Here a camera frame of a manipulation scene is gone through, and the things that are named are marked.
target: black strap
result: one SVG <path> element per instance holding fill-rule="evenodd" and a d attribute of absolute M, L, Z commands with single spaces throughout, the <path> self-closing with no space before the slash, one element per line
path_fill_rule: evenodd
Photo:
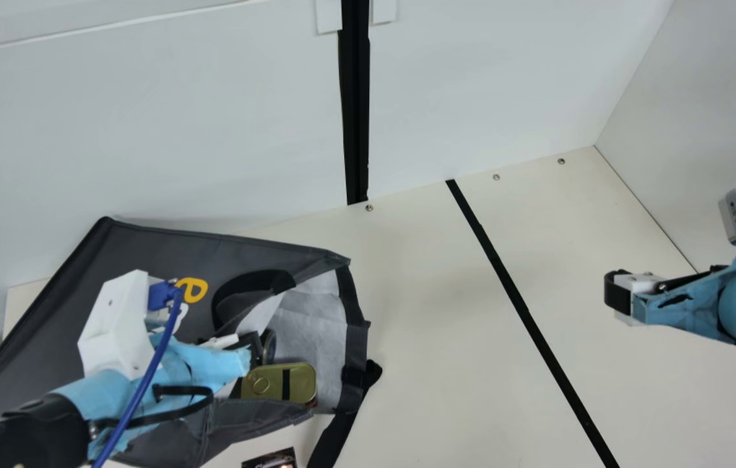
<path fill-rule="evenodd" d="M 210 406 L 214 402 L 214 393 L 211 388 L 207 386 L 189 386 L 189 385 L 154 385 L 154 397 L 157 400 L 162 399 L 163 396 L 204 396 L 199 402 L 193 405 L 189 405 L 180 409 L 173 409 L 173 411 L 163 411 L 162 413 L 155 413 L 153 415 L 147 415 L 147 417 L 133 418 L 128 421 L 128 429 L 135 427 L 151 426 L 152 424 L 165 423 L 166 421 L 174 421 L 183 417 L 193 415 L 198 411 L 201 411 L 207 406 Z M 94 421 L 95 425 L 99 429 L 107 429 L 109 427 L 116 427 L 119 424 L 117 418 L 104 418 Z"/>
<path fill-rule="evenodd" d="M 382 376 L 382 367 L 369 359 L 365 366 L 365 372 L 361 376 L 358 376 L 358 374 L 360 374 L 358 371 L 347 368 L 342 372 L 343 378 L 346 376 L 351 382 L 361 384 L 362 401 L 364 402 L 364 398 L 368 396 L 368 390 Z M 352 413 L 336 412 L 330 426 L 327 426 L 327 429 L 318 438 L 318 443 L 313 449 L 313 455 L 307 463 L 307 468 L 333 468 L 336 465 L 338 454 L 342 453 L 344 442 L 348 440 L 350 430 L 353 428 L 353 423 L 356 421 L 356 415 L 358 414 L 359 411 Z"/>
<path fill-rule="evenodd" d="M 251 291 L 270 291 L 273 296 L 296 287 L 296 280 L 285 270 L 256 270 L 235 276 L 220 285 L 212 297 L 212 323 L 215 330 L 219 330 L 227 322 L 226 317 L 219 314 L 220 303 L 230 296 Z"/>

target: black stripe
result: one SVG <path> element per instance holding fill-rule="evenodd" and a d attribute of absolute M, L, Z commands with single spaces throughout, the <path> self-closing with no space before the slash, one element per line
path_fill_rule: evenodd
<path fill-rule="evenodd" d="M 281 400 L 290 402 L 290 369 L 281 371 Z"/>
<path fill-rule="evenodd" d="M 521 317 L 521 322 L 523 322 L 526 327 L 526 331 L 529 332 L 538 352 L 542 358 L 544 358 L 544 362 L 546 362 L 546 366 L 550 370 L 550 373 L 555 377 L 555 382 L 557 382 L 558 386 L 561 388 L 561 393 L 564 394 L 567 402 L 570 403 L 570 408 L 572 408 L 573 412 L 576 413 L 576 418 L 578 418 L 579 423 L 581 423 L 581 427 L 587 434 L 587 438 L 592 442 L 593 448 L 596 449 L 596 453 L 599 454 L 599 458 L 602 459 L 605 466 L 608 468 L 617 468 L 619 464 L 616 462 L 616 459 L 614 459 L 611 449 L 609 449 L 605 443 L 605 439 L 602 438 L 602 434 L 599 433 L 599 429 L 597 429 L 596 425 L 593 424 L 593 420 L 587 413 L 584 403 L 581 403 L 581 399 L 579 399 L 576 394 L 576 389 L 574 389 L 573 385 L 570 384 L 570 380 L 567 379 L 564 370 L 561 369 L 561 365 L 558 364 L 558 359 L 556 359 L 555 355 L 552 354 L 552 349 L 550 349 L 549 344 L 546 344 L 546 340 L 535 323 L 535 320 L 532 318 L 532 314 L 526 306 L 523 297 L 521 297 L 521 293 L 515 285 L 515 281 L 513 281 L 509 275 L 507 267 L 503 265 L 501 257 L 499 257 L 498 252 L 495 250 L 495 246 L 492 245 L 492 241 L 489 240 L 489 236 L 487 236 L 483 226 L 477 221 L 477 217 L 474 216 L 474 211 L 472 211 L 468 201 L 466 201 L 465 196 L 463 196 L 463 192 L 460 191 L 460 187 L 457 186 L 457 182 L 454 180 L 446 181 L 446 185 L 448 185 L 448 190 L 451 190 L 451 195 L 454 195 L 454 200 L 457 201 L 460 211 L 462 211 L 463 216 L 466 217 L 466 221 L 469 223 L 470 228 L 472 228 L 475 237 L 477 237 L 477 241 L 480 242 L 480 246 L 483 248 L 483 251 L 486 252 L 486 256 L 489 258 L 489 263 L 492 263 L 492 268 L 495 269 L 495 273 L 497 273 L 498 278 L 501 279 L 503 289 L 507 291 L 507 296 L 509 296 L 513 306 L 515 306 L 518 316 Z"/>
<path fill-rule="evenodd" d="M 349 205 L 368 199 L 368 5 L 370 0 L 342 0 L 342 30 L 338 32 L 338 85 Z"/>

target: bag handle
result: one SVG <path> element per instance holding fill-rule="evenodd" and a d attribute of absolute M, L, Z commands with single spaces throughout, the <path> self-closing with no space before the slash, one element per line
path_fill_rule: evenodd
<path fill-rule="evenodd" d="M 273 296 L 276 296 L 294 287 L 296 287 L 296 280 L 285 270 L 256 270 L 256 272 L 243 273 L 243 275 L 229 279 L 220 285 L 217 291 L 214 291 L 212 297 L 211 311 L 214 329 L 217 331 L 224 325 L 224 320 L 220 320 L 217 311 L 220 303 L 229 297 L 235 294 L 252 293 L 252 291 L 270 291 Z"/>
<path fill-rule="evenodd" d="M 362 402 L 365 397 L 368 396 L 368 390 L 373 386 L 382 376 L 382 367 L 376 362 L 368 359 L 367 365 L 365 365 L 365 372 L 361 379 L 362 388 Z M 343 411 L 336 411 L 336 415 L 333 420 L 330 421 L 330 425 L 327 429 L 321 433 L 321 437 L 318 438 L 316 447 L 313 449 L 313 455 L 307 463 L 307 468 L 333 468 L 338 460 L 338 455 L 342 453 L 344 443 L 348 440 L 350 430 L 353 429 L 353 423 L 356 421 L 356 415 L 359 414 L 359 410 L 352 413 L 344 413 Z"/>

